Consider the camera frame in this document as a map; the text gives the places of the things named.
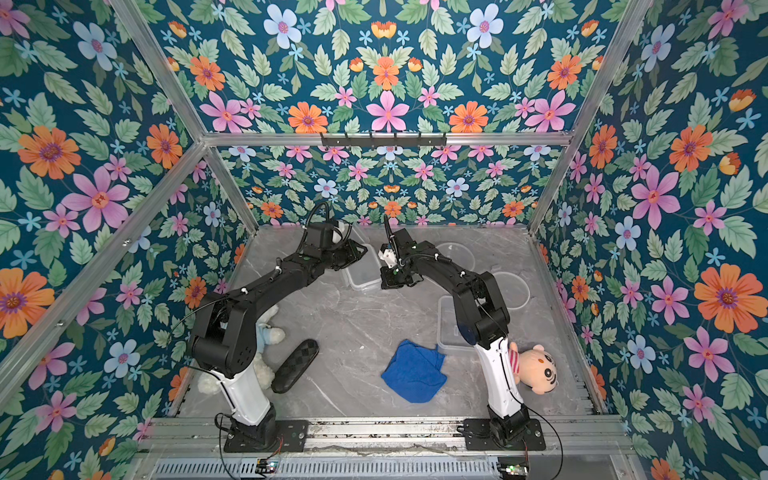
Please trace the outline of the rectangular clear lunch box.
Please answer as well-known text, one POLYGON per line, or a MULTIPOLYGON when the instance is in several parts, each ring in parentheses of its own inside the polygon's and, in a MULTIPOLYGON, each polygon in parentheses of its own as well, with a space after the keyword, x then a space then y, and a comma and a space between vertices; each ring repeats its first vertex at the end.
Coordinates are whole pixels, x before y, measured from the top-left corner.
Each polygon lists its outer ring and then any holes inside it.
POLYGON ((381 287, 380 260, 371 244, 363 244, 363 257, 345 268, 342 273, 347 285, 358 292, 378 290, 381 287))

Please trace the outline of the square clear lunch box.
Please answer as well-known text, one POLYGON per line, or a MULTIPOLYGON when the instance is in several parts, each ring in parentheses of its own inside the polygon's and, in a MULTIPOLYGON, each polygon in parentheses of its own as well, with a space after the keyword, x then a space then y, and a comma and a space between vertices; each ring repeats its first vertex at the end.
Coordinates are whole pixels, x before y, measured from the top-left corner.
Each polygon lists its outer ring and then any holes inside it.
POLYGON ((437 347, 445 355, 472 355, 474 348, 461 335, 453 300, 442 296, 437 303, 437 347))

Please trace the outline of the round clear lunch box lid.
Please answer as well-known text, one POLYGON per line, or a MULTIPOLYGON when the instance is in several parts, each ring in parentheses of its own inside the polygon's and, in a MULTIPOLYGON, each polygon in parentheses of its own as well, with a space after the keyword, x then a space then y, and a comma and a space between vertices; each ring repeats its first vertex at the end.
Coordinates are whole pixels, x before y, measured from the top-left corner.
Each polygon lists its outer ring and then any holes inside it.
POLYGON ((531 291, 521 276, 511 272, 496 272, 494 277, 509 311, 521 310, 527 306, 531 291))

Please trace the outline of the blue cleaning cloth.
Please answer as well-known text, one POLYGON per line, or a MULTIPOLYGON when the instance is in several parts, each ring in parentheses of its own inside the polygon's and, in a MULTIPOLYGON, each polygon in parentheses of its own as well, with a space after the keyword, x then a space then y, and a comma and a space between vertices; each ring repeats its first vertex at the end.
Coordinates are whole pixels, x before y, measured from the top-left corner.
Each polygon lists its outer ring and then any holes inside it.
POLYGON ((385 384, 414 404, 430 402, 445 385, 442 373, 445 355, 410 340, 403 340, 381 374, 385 384))

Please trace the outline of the round clear lunch box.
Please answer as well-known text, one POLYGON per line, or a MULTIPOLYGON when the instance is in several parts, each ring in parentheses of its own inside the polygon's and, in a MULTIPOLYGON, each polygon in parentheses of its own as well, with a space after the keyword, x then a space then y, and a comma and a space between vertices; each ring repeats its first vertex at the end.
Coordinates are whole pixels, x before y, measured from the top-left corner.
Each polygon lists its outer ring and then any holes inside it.
POLYGON ((465 270, 474 271, 476 259, 470 248, 458 242, 444 242, 437 246, 441 255, 450 258, 465 270))

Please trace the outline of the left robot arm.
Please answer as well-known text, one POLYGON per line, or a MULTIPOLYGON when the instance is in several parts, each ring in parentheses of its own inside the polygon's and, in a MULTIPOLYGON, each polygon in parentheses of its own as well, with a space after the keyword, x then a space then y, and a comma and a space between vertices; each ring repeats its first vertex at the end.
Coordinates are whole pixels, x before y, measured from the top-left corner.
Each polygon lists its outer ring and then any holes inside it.
POLYGON ((230 431, 259 450, 277 440, 276 412, 265 396, 253 360, 258 353, 258 320, 326 271, 343 270, 366 255, 350 238, 351 227, 336 219, 328 201, 307 215, 296 251, 276 260, 271 273, 225 294, 206 296, 195 311, 188 352, 213 375, 231 408, 230 431))

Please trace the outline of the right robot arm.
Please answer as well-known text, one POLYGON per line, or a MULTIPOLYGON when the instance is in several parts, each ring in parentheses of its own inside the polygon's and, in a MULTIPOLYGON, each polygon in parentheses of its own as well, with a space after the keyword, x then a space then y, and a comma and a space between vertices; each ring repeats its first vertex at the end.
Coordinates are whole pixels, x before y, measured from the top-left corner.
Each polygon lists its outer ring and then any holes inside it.
POLYGON ((530 414, 515 381, 509 342, 510 312, 498 282, 442 254, 428 241, 415 241, 404 228, 385 224, 379 250, 383 289, 414 287, 428 278, 448 292, 463 339, 477 352, 488 391, 489 436, 501 448, 521 440, 530 414))

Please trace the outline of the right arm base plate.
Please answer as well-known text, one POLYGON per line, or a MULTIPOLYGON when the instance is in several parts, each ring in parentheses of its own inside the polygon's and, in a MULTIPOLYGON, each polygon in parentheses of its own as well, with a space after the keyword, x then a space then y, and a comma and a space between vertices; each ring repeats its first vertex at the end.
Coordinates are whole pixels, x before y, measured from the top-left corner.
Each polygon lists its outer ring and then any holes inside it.
POLYGON ((544 451, 547 448, 541 424, 529 420, 515 429, 506 429, 496 419, 466 418, 457 427, 468 451, 544 451))

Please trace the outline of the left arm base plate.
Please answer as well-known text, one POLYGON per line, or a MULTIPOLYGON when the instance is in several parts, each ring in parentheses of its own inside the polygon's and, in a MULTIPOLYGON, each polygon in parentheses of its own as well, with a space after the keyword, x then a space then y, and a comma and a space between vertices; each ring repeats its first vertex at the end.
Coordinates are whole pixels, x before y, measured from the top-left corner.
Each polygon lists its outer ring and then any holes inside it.
POLYGON ((225 453, 303 452, 308 439, 306 420, 270 420, 257 426, 235 421, 223 446, 225 453))

